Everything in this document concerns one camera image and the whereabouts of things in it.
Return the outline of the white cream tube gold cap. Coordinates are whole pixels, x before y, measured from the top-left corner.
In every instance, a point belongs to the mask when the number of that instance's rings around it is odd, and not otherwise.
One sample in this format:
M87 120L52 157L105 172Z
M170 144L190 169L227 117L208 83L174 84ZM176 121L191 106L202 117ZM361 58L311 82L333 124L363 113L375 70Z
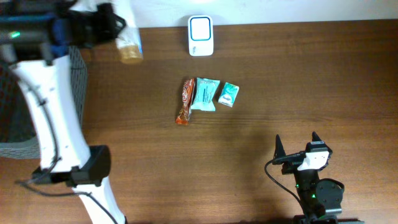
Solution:
M114 12L126 22L125 28L116 38L116 47L119 50L122 63L134 64L143 61L141 37L136 24L131 0L112 1Z

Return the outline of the small teal tissue pack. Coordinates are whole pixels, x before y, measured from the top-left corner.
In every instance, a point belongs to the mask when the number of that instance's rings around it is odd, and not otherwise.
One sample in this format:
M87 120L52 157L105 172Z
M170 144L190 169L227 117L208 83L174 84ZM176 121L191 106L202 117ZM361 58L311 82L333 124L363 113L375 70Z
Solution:
M237 85L226 82L221 91L220 97L218 98L218 103L232 108L238 92L239 87Z

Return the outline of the green wet wipes pack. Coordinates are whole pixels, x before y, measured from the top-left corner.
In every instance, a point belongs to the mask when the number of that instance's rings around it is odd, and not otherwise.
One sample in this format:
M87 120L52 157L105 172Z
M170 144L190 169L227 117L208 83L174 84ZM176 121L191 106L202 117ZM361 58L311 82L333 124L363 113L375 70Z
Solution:
M197 89L191 109L211 112L216 111L213 98L219 85L219 80L197 78Z

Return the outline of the orange chocolate bar wrapper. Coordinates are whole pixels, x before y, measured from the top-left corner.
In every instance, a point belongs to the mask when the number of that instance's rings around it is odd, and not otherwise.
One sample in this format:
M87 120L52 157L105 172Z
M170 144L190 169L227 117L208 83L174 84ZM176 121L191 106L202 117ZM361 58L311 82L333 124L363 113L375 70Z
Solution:
M187 125L192 113L191 105L195 91L195 78L188 79L184 82L182 88L182 108L179 111L175 120L176 124Z

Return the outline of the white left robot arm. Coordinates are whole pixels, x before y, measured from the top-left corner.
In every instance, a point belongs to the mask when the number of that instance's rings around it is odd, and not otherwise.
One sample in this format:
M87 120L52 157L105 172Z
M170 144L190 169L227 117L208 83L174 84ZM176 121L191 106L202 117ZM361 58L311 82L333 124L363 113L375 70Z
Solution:
M131 40L129 1L2 1L1 65L17 80L40 146L40 165L20 185L65 183L93 223L126 223L109 181L111 154L89 146L70 83L70 48Z

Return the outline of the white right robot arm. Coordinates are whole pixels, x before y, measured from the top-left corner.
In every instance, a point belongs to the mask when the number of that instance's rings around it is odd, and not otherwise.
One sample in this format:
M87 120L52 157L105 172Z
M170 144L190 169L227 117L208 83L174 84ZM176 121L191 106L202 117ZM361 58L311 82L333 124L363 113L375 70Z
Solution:
M275 151L272 160L264 166L268 178L279 187L291 194L300 205L303 214L293 218L294 223L362 223L358 219L338 219L343 209L341 203L345 186L333 179L321 179L318 173L327 167L333 154L317 133L312 133L312 140L305 150L294 154L286 154L280 136L275 137ZM283 175L294 175L296 193L275 180L267 170L269 165L281 165Z

